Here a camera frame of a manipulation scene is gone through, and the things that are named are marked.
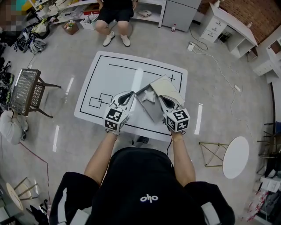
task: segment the power strip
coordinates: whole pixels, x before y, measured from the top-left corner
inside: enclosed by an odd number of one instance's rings
[[[194,43],[193,43],[193,42],[190,42],[190,43],[189,43],[189,46],[188,46],[188,48],[187,48],[187,50],[192,51],[193,48],[194,48]]]
[[[241,89],[240,89],[237,85],[234,85],[234,88],[235,88],[236,90],[238,90],[239,92],[241,92]]]

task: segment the gray cabinet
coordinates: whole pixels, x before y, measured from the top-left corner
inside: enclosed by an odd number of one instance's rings
[[[179,2],[193,2],[193,0],[176,0]],[[174,1],[167,1],[164,18],[163,18],[163,25],[172,27],[174,24],[176,24],[176,29],[182,30],[182,31],[188,31],[189,26],[193,20],[193,17],[195,16],[197,9],[192,8],[180,3],[176,3]]]
[[[201,0],[171,0],[171,2],[180,3],[182,5],[186,5],[191,8],[198,9]]]

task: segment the black shorts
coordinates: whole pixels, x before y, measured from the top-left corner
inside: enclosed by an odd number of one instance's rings
[[[113,20],[118,21],[130,21],[133,17],[133,9],[109,9],[103,7],[98,16],[98,20],[103,20],[107,24],[110,24]]]

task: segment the black t-shirt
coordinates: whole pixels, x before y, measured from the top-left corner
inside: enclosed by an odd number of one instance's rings
[[[109,9],[132,8],[132,0],[103,0],[104,7]]]
[[[92,224],[205,225],[201,205],[211,202],[222,224],[235,223],[234,213],[216,185],[176,180],[169,158],[154,149],[124,148],[111,158],[101,187],[91,178],[66,173],[55,195],[50,225],[58,223],[58,203],[67,188],[65,213],[70,224],[77,209],[92,206]]]

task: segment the drawer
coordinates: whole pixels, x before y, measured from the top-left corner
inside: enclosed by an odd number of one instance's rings
[[[212,31],[209,30],[205,30],[204,33],[202,34],[201,38],[204,38],[206,40],[208,40],[209,42],[214,43],[215,40],[218,38],[218,34],[214,33]]]
[[[225,23],[213,17],[206,29],[215,32],[217,34],[220,34],[226,28],[226,26],[227,25]]]

